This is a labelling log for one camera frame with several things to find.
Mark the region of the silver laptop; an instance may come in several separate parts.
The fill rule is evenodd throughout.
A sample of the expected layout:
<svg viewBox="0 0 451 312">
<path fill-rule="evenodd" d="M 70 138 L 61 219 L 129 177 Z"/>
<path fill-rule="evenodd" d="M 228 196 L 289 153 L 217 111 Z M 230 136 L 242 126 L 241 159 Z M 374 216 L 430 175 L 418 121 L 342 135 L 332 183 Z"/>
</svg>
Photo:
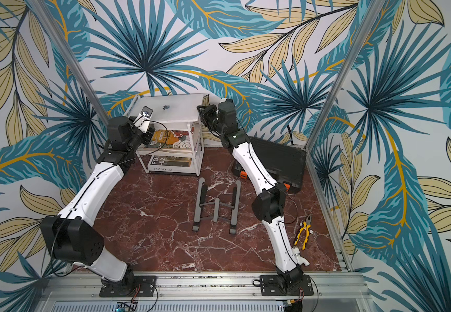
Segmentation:
<svg viewBox="0 0 451 312">
<path fill-rule="evenodd" d="M 204 94 L 184 94 L 173 96 L 136 96 L 125 112 L 125 116 L 138 116 L 143 107 L 153 110 L 151 119 L 163 124 L 197 122 L 197 106 L 202 104 Z"/>
</svg>

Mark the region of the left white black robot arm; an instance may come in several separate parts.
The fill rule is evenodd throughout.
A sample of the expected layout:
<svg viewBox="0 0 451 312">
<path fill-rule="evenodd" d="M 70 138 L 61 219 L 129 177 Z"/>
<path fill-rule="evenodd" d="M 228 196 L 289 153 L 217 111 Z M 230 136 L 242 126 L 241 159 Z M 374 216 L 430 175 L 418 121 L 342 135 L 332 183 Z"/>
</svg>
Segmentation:
<svg viewBox="0 0 451 312">
<path fill-rule="evenodd" d="M 45 217 L 40 229 L 53 259 L 82 266 L 105 283 L 130 285 L 129 265 L 110 253 L 94 229 L 107 197 L 136 160 L 136 151 L 155 132 L 151 119 L 120 116 L 109 120 L 108 139 L 91 176 L 72 201 L 55 217 Z"/>
</svg>

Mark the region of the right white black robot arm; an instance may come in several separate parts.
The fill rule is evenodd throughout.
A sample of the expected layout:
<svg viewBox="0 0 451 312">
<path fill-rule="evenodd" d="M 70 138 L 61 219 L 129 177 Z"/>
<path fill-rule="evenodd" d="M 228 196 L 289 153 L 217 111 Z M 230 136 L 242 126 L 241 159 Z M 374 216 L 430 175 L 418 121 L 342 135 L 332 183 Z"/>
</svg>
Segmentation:
<svg viewBox="0 0 451 312">
<path fill-rule="evenodd" d="M 285 185 L 276 181 L 257 157 L 251 139 L 238 125 L 233 100 L 224 98 L 218 105 L 199 105 L 197 111 L 201 123 L 221 140 L 222 146 L 239 162 L 252 182 L 257 195 L 252 210 L 268 232 L 279 287 L 285 293 L 295 291 L 304 277 L 301 264 L 305 258 L 295 255 L 286 232 Z"/>
</svg>

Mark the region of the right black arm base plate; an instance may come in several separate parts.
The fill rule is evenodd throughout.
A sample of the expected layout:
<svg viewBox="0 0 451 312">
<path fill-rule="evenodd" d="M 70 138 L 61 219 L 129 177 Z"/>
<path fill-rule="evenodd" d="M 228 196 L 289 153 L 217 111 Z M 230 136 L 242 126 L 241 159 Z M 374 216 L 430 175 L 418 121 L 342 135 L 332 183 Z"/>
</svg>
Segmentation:
<svg viewBox="0 0 451 312">
<path fill-rule="evenodd" d="M 303 275 L 299 282 L 294 285 L 286 284 L 277 274 L 260 275 L 253 282 L 254 286 L 260 287 L 263 296 L 312 296 L 314 289 L 308 275 Z"/>
</svg>

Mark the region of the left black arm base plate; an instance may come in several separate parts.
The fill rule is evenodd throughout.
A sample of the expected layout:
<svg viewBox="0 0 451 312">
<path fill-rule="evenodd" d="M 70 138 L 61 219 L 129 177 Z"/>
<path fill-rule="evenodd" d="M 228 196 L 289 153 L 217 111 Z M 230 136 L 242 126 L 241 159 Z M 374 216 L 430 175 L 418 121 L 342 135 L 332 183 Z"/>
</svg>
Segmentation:
<svg viewBox="0 0 451 312">
<path fill-rule="evenodd" d="M 111 282 L 102 279 L 101 298 L 149 298 L 155 293 L 156 276 L 133 276 L 127 280 Z"/>
</svg>

